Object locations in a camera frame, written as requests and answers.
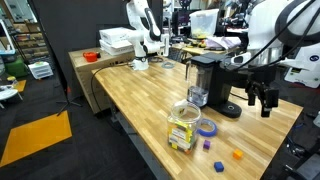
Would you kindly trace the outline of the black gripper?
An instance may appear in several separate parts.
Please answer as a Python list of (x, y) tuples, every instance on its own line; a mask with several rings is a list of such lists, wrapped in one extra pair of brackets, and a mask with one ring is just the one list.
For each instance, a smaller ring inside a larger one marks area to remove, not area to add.
[(248, 96), (249, 106), (255, 105), (256, 88), (258, 88), (262, 117), (269, 117), (272, 109), (278, 106), (279, 90), (270, 87), (270, 84), (275, 80), (276, 71), (276, 65), (249, 66), (239, 70), (239, 73), (247, 75), (245, 92)]

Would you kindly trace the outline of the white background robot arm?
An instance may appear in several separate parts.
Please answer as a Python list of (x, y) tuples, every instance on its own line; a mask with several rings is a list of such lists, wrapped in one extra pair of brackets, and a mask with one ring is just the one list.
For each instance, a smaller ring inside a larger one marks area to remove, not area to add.
[(134, 28), (127, 35), (135, 53), (132, 69), (146, 70), (149, 67), (148, 54), (169, 54), (169, 35), (161, 33), (147, 0), (127, 0), (126, 11), (129, 24)]

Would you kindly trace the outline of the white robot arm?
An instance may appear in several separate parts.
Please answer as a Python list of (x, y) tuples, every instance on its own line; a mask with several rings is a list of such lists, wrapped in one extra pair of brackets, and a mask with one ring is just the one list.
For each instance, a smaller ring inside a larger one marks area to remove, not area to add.
[(278, 65), (289, 67), (288, 80), (319, 85), (320, 0), (263, 0), (246, 17), (251, 58), (233, 70), (248, 76), (248, 104), (259, 100), (268, 117), (278, 106), (279, 91), (270, 86)]

